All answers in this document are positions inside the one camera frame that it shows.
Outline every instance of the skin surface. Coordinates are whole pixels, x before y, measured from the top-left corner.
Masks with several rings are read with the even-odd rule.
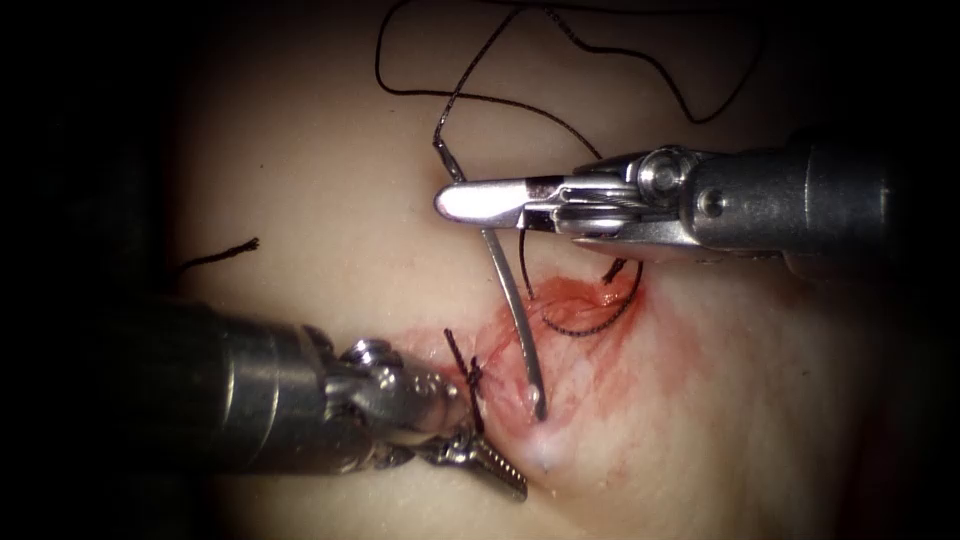
[[[446,373],[441,333],[484,368],[491,440],[529,477],[520,505],[468,474],[415,461],[339,478],[224,478],[224,524],[244,537],[820,537],[829,534],[875,368],[895,350],[870,295],[802,282],[777,261],[647,264],[615,327],[629,263],[532,235],[540,297],[529,306],[550,399],[532,422],[519,352],[479,232],[432,208],[449,181],[430,141],[443,98],[394,97],[373,76],[387,4],[241,17],[197,59],[181,107],[171,259],[250,237],[258,251],[192,269],[181,293],[232,312],[323,328],[342,350],[380,336]],[[452,88],[499,23],[488,6],[413,5],[397,15],[384,76]],[[728,20],[570,15],[588,42],[635,47],[670,69],[697,115],[736,83],[752,47]],[[570,46],[521,15],[467,90],[536,104],[605,156],[682,143],[735,151],[779,145],[816,122],[809,36],[772,33],[743,94],[689,125],[648,66]],[[591,161],[528,113],[460,102],[445,138],[468,178],[559,174]],[[519,278],[517,234],[499,234]]]

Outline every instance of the silver metal tool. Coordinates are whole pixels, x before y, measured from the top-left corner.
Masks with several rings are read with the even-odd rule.
[[[473,430],[469,396],[389,342],[336,356],[316,328],[198,303],[97,298],[80,309],[63,354],[96,359],[85,448],[106,470],[341,475],[420,455],[526,494]]]
[[[526,477],[470,423],[453,436],[434,438],[414,450],[428,463],[465,469],[517,501],[527,499]]]
[[[454,157],[453,152],[447,147],[446,143],[440,137],[440,129],[446,122],[447,114],[453,104],[453,98],[447,104],[440,122],[437,125],[437,134],[434,146],[444,168],[453,180],[454,185],[467,185],[467,178],[460,169],[460,164]],[[481,227],[480,235],[487,245],[487,251],[493,260],[493,268],[497,272],[497,279],[500,281],[500,288],[503,290],[504,298],[507,300],[507,306],[510,308],[510,315],[513,317],[513,324],[517,330],[517,337],[520,340],[520,351],[523,354],[523,364],[527,371],[527,382],[537,389],[536,399],[533,406],[533,414],[537,420],[543,422],[547,418],[547,392],[543,386],[543,373],[540,370],[540,357],[537,354],[537,345],[533,341],[533,331],[530,330],[530,321],[527,320],[527,312],[523,307],[523,300],[520,298],[520,290],[517,289],[516,280],[513,279],[513,273],[510,271],[510,263],[507,256],[503,253],[503,247],[497,238],[497,233],[493,227]]]
[[[806,278],[869,277],[902,245],[896,180],[885,154],[837,137],[796,138],[732,155],[666,146],[570,176],[449,186],[434,203],[458,223],[570,234],[615,257],[783,257]]]

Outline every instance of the black suture thread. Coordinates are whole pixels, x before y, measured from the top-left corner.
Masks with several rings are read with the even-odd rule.
[[[605,9],[605,8],[595,8],[595,7],[590,7],[590,6],[573,5],[573,4],[571,4],[571,5],[554,4],[554,3],[524,4],[524,3],[522,3],[522,2],[511,2],[511,1],[503,1],[503,0],[500,0],[500,1],[498,1],[498,0],[472,0],[472,1],[475,2],[475,3],[484,3],[484,4],[491,4],[491,5],[509,5],[509,6],[514,6],[514,7],[515,7],[514,12],[511,12],[511,15],[508,16],[508,17],[511,18],[511,19],[512,19],[512,17],[516,16],[516,14],[518,14],[520,11],[523,11],[523,10],[526,10],[526,9],[529,9],[529,8],[539,8],[539,9],[542,9],[542,10],[544,11],[544,13],[545,13],[548,17],[550,17],[551,20],[553,20],[555,24],[558,25],[558,27],[560,28],[560,30],[567,36],[567,38],[568,38],[576,47],[580,48],[581,50],[583,50],[583,51],[585,51],[585,52],[587,52],[587,53],[591,53],[591,54],[615,54],[615,55],[628,56],[628,57],[636,58],[636,59],[638,59],[638,60],[642,60],[642,61],[644,61],[644,62],[649,63],[651,66],[653,66],[653,68],[657,71],[657,73],[664,79],[664,81],[666,82],[667,86],[670,88],[671,93],[673,94],[674,98],[676,99],[678,105],[680,106],[681,110],[683,111],[684,116],[687,118],[688,121],[690,121],[690,122],[693,123],[693,124],[705,124],[705,123],[713,120],[713,119],[716,118],[717,116],[719,116],[721,113],[723,113],[724,110],[727,109],[727,107],[728,107],[728,106],[733,102],[733,100],[737,97],[737,95],[740,93],[740,91],[741,91],[741,90],[743,89],[743,87],[746,85],[747,80],[750,78],[750,76],[751,76],[751,75],[753,74],[753,72],[755,71],[757,65],[758,65],[759,62],[760,62],[760,58],[763,56],[763,51],[764,51],[764,48],[765,48],[765,46],[766,46],[766,31],[765,31],[765,28],[764,28],[764,26],[763,26],[762,23],[760,23],[758,20],[756,20],[755,22],[756,22],[756,29],[757,29],[757,47],[756,47],[756,50],[755,50],[755,52],[754,52],[753,58],[751,59],[750,64],[748,65],[747,69],[744,71],[743,76],[740,78],[740,81],[739,81],[739,82],[737,83],[737,85],[734,87],[733,91],[730,93],[730,95],[727,97],[727,99],[724,100],[724,102],[723,102],[716,110],[714,110],[714,112],[710,113],[709,115],[707,115],[707,116],[705,116],[705,117],[703,117],[703,118],[695,118],[695,117],[693,116],[693,114],[690,112],[690,109],[689,109],[689,107],[688,107],[687,104],[686,104],[686,100],[684,99],[683,94],[680,93],[679,87],[678,87],[678,86],[676,85],[676,83],[673,81],[673,77],[670,76],[670,74],[669,74],[669,72],[666,70],[666,68],[665,68],[658,60],[656,60],[656,58],[654,58],[653,56],[650,56],[650,55],[648,55],[648,54],[645,54],[645,53],[643,53],[643,52],[641,52],[641,51],[637,51],[637,50],[633,50],[633,49],[624,49],[624,48],[619,48],[619,47],[598,47],[598,46],[590,45],[590,44],[584,42],[583,40],[581,40],[581,39],[573,32],[573,30],[572,30],[572,29],[570,28],[570,26],[566,23],[566,21],[564,21],[563,19],[561,19],[561,18],[559,17],[559,15],[557,15],[556,12],[553,11],[553,10],[561,10],[561,9],[562,9],[562,10],[567,10],[567,11],[580,11],[580,12],[589,12],[589,13],[598,13],[598,14],[610,14],[610,15],[614,15],[614,14],[615,14],[615,15],[627,15],[627,16],[657,16],[657,15],[660,15],[660,16],[702,16],[702,15],[727,15],[727,16],[745,17],[746,14],[745,14],[744,12],[742,12],[742,11],[737,11],[737,10],[616,10],[616,9]],[[380,88],[381,88],[384,92],[387,92],[387,93],[392,94],[392,95],[395,95],[395,96],[453,97],[453,92],[449,92],[449,91],[445,91],[445,90],[421,89],[421,88],[417,88],[417,89],[399,89],[399,88],[393,88],[393,87],[389,86],[389,85],[383,80],[383,74],[381,73],[380,67],[381,67],[381,56],[382,56],[382,51],[383,51],[383,38],[384,38],[384,35],[386,34],[387,26],[390,24],[390,20],[393,18],[393,16],[396,14],[396,12],[397,12],[400,8],[402,8],[403,6],[409,4],[410,2],[412,2],[412,0],[401,0],[401,1],[397,2],[396,4],[394,4],[393,6],[391,6],[391,8],[387,11],[387,14],[384,16],[383,21],[380,23],[380,30],[379,30],[379,32],[377,33],[376,52],[375,52],[375,56],[374,56],[374,75],[375,75],[376,80],[377,80],[377,85],[380,86]],[[583,146],[594,156],[594,158],[596,158],[596,159],[598,159],[598,160],[599,160],[599,159],[602,159],[602,156],[601,156],[600,152],[597,151],[596,147],[593,146],[593,144],[590,143],[590,141],[588,141],[588,140],[586,139],[586,137],[584,137],[579,131],[577,131],[575,128],[573,128],[573,126],[571,126],[570,124],[564,122],[562,119],[560,119],[560,118],[557,117],[556,115],[551,114],[551,113],[549,113],[549,112],[547,112],[547,111],[545,111],[545,110],[543,110],[543,109],[540,109],[540,108],[538,108],[538,107],[534,107],[534,106],[532,106],[532,105],[528,105],[528,104],[526,104],[526,103],[522,103],[522,102],[519,102],[519,101],[510,100],[510,99],[505,99],[505,98],[499,98],[499,97],[495,97],[495,96],[488,96],[488,95],[484,95],[484,94],[474,94],[474,93],[469,93],[469,92],[463,92],[463,93],[459,93],[458,97],[463,98],[463,99],[474,100],[474,101],[481,101],[481,102],[487,102],[487,103],[495,103],[495,104],[504,105],[504,106],[508,106],[508,107],[515,107],[515,108],[519,108],[519,109],[522,109],[522,110],[525,110],[525,111],[528,111],[528,112],[531,112],[531,113],[540,115],[540,116],[542,116],[542,117],[544,117],[544,118],[547,118],[547,119],[550,120],[551,122],[555,123],[556,125],[560,126],[560,127],[563,128],[564,130],[566,130],[568,133],[570,133],[570,134],[571,134],[574,138],[576,138],[578,141],[580,141],[580,143],[583,144]]]
[[[480,416],[479,400],[477,399],[477,391],[480,387],[480,379],[483,378],[483,370],[481,370],[477,364],[476,356],[470,359],[470,367],[467,368],[467,363],[464,362],[463,355],[460,353],[460,347],[457,347],[457,341],[453,339],[453,332],[449,328],[443,329],[443,335],[447,338],[447,345],[450,346],[453,359],[457,363],[457,368],[460,370],[460,373],[463,374],[463,378],[467,381],[467,388],[470,390],[470,408],[473,413],[474,429],[477,434],[483,435],[483,417]]]
[[[527,256],[524,246],[526,245],[527,230],[520,229],[520,274],[523,275],[523,284],[527,287],[527,295],[534,300],[533,285],[530,285],[530,276],[527,275]]]
[[[617,308],[617,311],[615,311],[613,315],[593,328],[587,328],[586,330],[567,330],[566,328],[562,328],[557,323],[548,319],[546,315],[541,315],[540,318],[543,320],[544,324],[550,327],[551,330],[569,337],[587,337],[603,332],[611,324],[617,322],[617,319],[619,319],[621,315],[626,313],[627,308],[633,302],[633,297],[636,296],[637,291],[640,289],[640,278],[642,276],[643,261],[637,261],[637,277],[633,280],[633,286],[630,287],[630,294],[623,299],[623,302],[620,303],[620,307]]]
[[[607,273],[601,278],[604,285],[609,285],[613,283],[613,278],[617,277],[617,274],[623,270],[623,266],[627,264],[626,259],[614,259],[613,264],[610,266],[610,270],[607,270]]]
[[[194,266],[200,266],[202,264],[210,264],[210,263],[222,261],[225,259],[230,259],[232,257],[236,257],[237,255],[240,255],[241,253],[246,253],[248,251],[256,251],[258,247],[260,247],[260,239],[254,237],[251,240],[248,240],[247,242],[240,244],[239,246],[234,246],[226,251],[222,251],[214,255],[207,255],[205,257],[197,257],[196,259],[190,259],[189,261],[177,267],[177,269],[173,272],[173,279],[176,280],[177,278],[180,277],[180,274],[183,274],[185,271],[187,271],[188,269]]]

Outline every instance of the dark background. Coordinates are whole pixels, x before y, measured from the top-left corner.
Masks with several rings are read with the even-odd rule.
[[[822,97],[835,122],[902,147],[915,157],[918,176],[931,190],[947,186],[952,123],[946,111],[952,103],[941,100],[947,92],[938,90],[935,75],[954,62],[939,60],[948,50],[940,42],[950,38],[934,28],[936,13],[847,12],[812,4],[751,7],[779,25],[819,36],[816,48],[829,74]],[[26,159],[18,161],[27,164],[27,178],[26,204],[10,202],[15,216],[22,212],[19,219],[28,231],[16,259],[26,261],[19,265],[26,290],[40,291],[36,296],[46,300],[45,310],[77,301],[78,290],[168,290],[170,271],[182,261],[166,257],[165,186],[176,142],[172,122],[180,96],[190,91],[193,59],[239,20],[268,29],[311,9],[310,3],[293,2],[79,3],[34,6],[10,21],[25,36],[13,50],[25,67],[25,95],[14,106],[26,119],[21,139]],[[949,200],[934,202],[943,198],[931,197],[931,212],[948,216]],[[950,236],[944,231],[949,229],[931,231],[939,249],[944,235]],[[949,268],[938,255],[931,250],[920,262]],[[949,291],[947,283],[938,290]],[[945,307],[943,297],[939,300],[931,311]],[[949,328],[949,322],[949,316],[938,316],[930,324]],[[931,410],[954,404],[946,397],[949,388],[932,390],[945,397],[933,400]],[[67,417],[53,423],[56,429],[82,432],[82,422],[89,421]],[[956,531],[951,512],[957,497],[949,493],[958,485],[957,454],[940,425],[946,418],[930,419],[929,437],[918,441],[919,468],[899,486],[899,504],[849,503],[839,525],[844,536]],[[54,459],[66,477],[50,481],[62,486],[69,479],[64,496],[69,502],[63,506],[75,530],[156,538],[222,533],[203,479],[130,478],[102,470],[95,460],[63,452]]]

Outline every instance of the cut suture end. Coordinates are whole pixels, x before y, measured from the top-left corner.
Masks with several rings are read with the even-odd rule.
[[[470,390],[470,409],[473,412],[473,425],[477,433],[482,435],[484,425],[483,417],[480,416],[480,402],[477,399],[477,392],[480,388],[480,379],[483,378],[483,371],[477,364],[476,356],[470,359],[470,366],[467,367],[467,363],[463,360],[463,354],[460,352],[460,347],[457,346],[457,341],[453,339],[453,332],[449,328],[443,329],[443,335],[447,338],[447,344],[450,346],[450,352],[453,353],[453,359],[457,363],[457,368],[467,382],[467,388]]]
[[[230,249],[222,251],[220,253],[215,253],[213,255],[207,255],[205,257],[197,257],[196,259],[190,259],[189,261],[181,264],[177,267],[176,271],[173,272],[172,280],[176,280],[183,274],[186,270],[193,268],[194,266],[200,266],[202,264],[210,264],[226,259],[230,259],[240,255],[241,253],[247,253],[248,251],[256,251],[260,247],[260,239],[253,237],[250,240],[246,241],[239,246],[234,246]]]

